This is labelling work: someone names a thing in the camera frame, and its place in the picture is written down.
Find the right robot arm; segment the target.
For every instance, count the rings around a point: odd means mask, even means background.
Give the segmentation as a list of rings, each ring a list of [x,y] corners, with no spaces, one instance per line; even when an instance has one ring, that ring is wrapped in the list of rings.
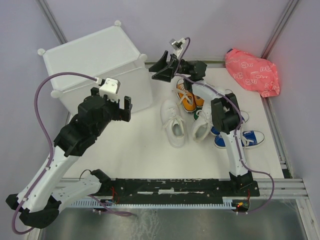
[[[153,73],[151,78],[169,83],[174,77],[181,77],[187,91],[209,104],[211,123],[220,132],[229,158],[229,189],[236,196],[242,195],[253,183],[253,176],[245,167],[246,159],[240,130],[243,118],[237,97],[233,93],[221,93],[205,82],[207,64],[204,62],[178,59],[175,54],[170,55],[169,61],[167,58],[166,50],[160,60],[149,68]]]

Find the white plastic shoe cabinet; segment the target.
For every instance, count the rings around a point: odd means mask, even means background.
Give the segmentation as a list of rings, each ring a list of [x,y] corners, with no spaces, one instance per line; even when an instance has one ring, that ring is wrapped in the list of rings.
[[[113,78],[120,82],[118,98],[131,97],[132,112],[148,108],[153,102],[151,75],[141,53],[121,27],[113,26],[45,50],[38,49],[48,74],[74,72]]]

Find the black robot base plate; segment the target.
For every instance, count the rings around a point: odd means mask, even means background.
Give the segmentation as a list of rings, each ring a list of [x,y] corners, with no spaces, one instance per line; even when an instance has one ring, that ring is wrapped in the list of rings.
[[[259,197],[258,183],[245,186],[219,179],[108,179],[95,196],[116,197],[120,204],[221,204],[223,197]]]

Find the orange canvas sneaker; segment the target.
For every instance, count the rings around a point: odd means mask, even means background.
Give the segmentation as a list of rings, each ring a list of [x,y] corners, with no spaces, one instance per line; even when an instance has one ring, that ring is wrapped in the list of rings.
[[[182,105],[187,113],[192,113],[196,110],[194,95],[185,89],[182,78],[177,81],[175,92],[179,99],[178,103]]]
[[[197,108],[202,108],[203,105],[204,105],[204,100],[201,97],[199,97],[199,96],[197,96],[195,94],[193,95],[193,97],[194,97],[194,101],[195,101],[196,107]]]

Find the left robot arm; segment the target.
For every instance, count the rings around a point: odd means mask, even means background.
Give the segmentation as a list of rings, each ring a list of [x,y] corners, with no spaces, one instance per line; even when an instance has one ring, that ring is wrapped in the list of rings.
[[[10,194],[5,202],[13,209],[14,217],[30,227],[44,229],[62,210],[75,201],[98,193],[106,195],[111,189],[109,177],[100,169],[69,186],[56,186],[67,170],[91,147],[111,121],[129,122],[132,103],[124,97],[124,108],[119,100],[107,95],[91,95],[78,105],[78,113],[65,125],[53,141],[53,154],[37,172],[27,187],[18,194]]]

